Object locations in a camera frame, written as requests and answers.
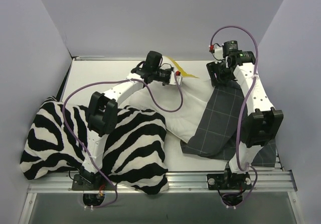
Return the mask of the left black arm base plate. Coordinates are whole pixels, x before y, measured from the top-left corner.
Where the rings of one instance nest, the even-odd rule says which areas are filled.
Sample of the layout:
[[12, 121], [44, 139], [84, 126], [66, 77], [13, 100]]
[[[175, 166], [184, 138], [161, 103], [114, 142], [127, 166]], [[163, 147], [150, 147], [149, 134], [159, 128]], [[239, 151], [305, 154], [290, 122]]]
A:
[[114, 187], [111, 186], [109, 182], [107, 182], [102, 176], [98, 176], [96, 180], [91, 183], [81, 177], [80, 174], [76, 174], [73, 177], [73, 183], [71, 186], [72, 190], [75, 191], [99, 191], [99, 190], [115, 190]]

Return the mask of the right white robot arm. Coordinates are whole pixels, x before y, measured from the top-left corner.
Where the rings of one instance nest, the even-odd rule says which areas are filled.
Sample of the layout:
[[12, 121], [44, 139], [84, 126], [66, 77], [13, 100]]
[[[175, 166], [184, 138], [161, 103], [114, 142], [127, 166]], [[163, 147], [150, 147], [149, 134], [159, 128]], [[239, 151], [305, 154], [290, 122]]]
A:
[[257, 69], [257, 57], [242, 51], [236, 40], [209, 46], [214, 61], [206, 65], [213, 87], [233, 81], [244, 96], [236, 131], [236, 153], [222, 176], [223, 184], [234, 188], [244, 178], [259, 151], [275, 138], [283, 121], [283, 112], [269, 100]]

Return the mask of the white pillow with yellow edge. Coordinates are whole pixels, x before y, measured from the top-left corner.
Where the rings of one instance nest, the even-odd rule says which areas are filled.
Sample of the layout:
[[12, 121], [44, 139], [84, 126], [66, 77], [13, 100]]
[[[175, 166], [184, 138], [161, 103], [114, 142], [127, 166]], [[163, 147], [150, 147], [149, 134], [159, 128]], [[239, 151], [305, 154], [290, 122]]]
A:
[[137, 109], [151, 109], [164, 116], [166, 129], [187, 143], [196, 133], [203, 113], [214, 91], [208, 78], [200, 75], [186, 76], [180, 88], [174, 85], [163, 86], [159, 82], [135, 92], [123, 105]]

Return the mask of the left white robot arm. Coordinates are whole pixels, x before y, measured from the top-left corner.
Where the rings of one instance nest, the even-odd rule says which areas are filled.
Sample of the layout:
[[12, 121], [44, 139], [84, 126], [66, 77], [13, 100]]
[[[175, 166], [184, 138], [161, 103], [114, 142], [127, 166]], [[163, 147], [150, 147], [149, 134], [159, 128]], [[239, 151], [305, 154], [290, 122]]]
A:
[[88, 141], [85, 160], [80, 168], [80, 177], [89, 189], [97, 189], [101, 185], [103, 153], [107, 136], [113, 132], [117, 124], [118, 106], [135, 92], [143, 89], [153, 81], [162, 85], [180, 86], [182, 76], [173, 66], [162, 68], [163, 56], [156, 51], [149, 51], [144, 61], [138, 63], [129, 75], [115, 81], [113, 88], [91, 95], [86, 121], [88, 123]]

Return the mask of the dark grey checked pillowcase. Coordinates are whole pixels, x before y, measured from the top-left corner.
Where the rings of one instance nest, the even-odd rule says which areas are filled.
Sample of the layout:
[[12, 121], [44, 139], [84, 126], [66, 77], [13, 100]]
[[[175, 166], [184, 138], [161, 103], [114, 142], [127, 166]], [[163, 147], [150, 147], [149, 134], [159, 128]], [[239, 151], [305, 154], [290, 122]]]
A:
[[213, 88], [195, 134], [181, 141], [184, 154], [229, 161], [236, 152], [236, 131], [244, 96], [231, 81]]

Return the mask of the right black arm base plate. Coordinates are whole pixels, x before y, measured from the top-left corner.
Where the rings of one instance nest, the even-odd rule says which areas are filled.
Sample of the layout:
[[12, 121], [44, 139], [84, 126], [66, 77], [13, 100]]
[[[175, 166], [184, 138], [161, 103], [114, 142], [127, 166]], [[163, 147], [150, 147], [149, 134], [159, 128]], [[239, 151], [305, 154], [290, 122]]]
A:
[[245, 174], [207, 174], [209, 190], [249, 190], [252, 187], [248, 173]]

